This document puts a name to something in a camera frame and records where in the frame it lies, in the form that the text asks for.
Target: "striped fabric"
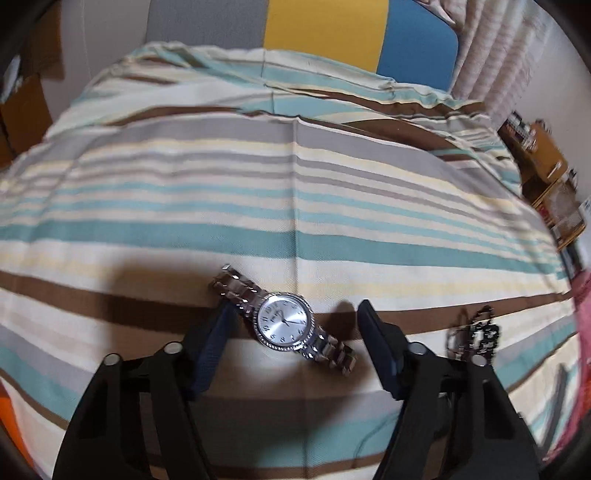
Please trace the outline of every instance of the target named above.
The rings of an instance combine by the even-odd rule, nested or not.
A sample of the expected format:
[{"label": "striped fabric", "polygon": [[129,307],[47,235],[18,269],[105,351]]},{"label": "striped fabric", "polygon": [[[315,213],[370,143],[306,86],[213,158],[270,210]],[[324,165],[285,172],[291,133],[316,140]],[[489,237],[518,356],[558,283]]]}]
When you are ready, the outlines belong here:
[{"label": "striped fabric", "polygon": [[102,72],[0,183],[0,377],[42,475],[103,356],[182,338],[225,263],[303,295],[359,363],[342,378],[237,321],[194,405],[221,478],[372,477],[400,405],[355,328],[365,298],[440,355],[492,305],[495,369],[538,441],[569,372],[557,442],[579,389],[570,286],[488,125],[479,103],[288,51],[149,44]]}]

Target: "white curtain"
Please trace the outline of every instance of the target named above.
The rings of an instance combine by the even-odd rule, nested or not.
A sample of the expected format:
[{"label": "white curtain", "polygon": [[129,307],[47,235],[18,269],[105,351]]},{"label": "white curtain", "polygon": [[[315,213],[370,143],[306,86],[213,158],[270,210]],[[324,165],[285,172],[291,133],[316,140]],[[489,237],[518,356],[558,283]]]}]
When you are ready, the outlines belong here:
[{"label": "white curtain", "polygon": [[463,25],[456,26],[460,46],[452,95],[484,100],[498,128],[530,82],[553,19],[534,0],[453,3],[459,1],[465,2],[466,16]]}]

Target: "striped blanket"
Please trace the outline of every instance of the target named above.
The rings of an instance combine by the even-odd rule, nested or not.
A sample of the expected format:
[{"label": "striped blanket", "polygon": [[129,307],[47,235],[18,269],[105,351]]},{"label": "striped blanket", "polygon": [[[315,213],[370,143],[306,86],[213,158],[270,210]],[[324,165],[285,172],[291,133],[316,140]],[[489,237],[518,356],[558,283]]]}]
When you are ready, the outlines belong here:
[{"label": "striped blanket", "polygon": [[0,377],[46,478],[103,356],[182,338],[226,263],[303,295],[359,362],[343,378],[237,322],[195,405],[221,478],[371,478],[400,405],[355,328],[365,298],[440,355],[447,329],[490,304],[494,367],[534,437],[559,364],[555,443],[569,419],[570,285],[477,102],[306,54],[149,44],[102,72],[0,192]]}]

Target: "watch face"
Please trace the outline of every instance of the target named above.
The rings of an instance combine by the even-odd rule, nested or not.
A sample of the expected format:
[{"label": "watch face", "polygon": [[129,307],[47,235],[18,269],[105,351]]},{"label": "watch face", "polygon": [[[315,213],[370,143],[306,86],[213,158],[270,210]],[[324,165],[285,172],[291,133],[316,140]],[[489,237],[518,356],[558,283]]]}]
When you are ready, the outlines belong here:
[{"label": "watch face", "polygon": [[311,336],[314,320],[307,303],[290,293],[270,294],[255,321],[257,337],[270,348],[295,350]]}]

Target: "silver watch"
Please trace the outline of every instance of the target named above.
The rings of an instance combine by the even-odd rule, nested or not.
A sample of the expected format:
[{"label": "silver watch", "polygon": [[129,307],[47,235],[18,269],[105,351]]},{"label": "silver watch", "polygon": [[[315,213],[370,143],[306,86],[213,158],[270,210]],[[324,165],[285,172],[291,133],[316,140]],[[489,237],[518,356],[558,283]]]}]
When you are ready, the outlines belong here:
[{"label": "silver watch", "polygon": [[256,338],[280,352],[300,352],[305,358],[327,362],[349,375],[356,362],[350,346],[328,335],[314,321],[312,309],[294,293],[268,292],[230,265],[213,279],[212,287],[252,322]]}]

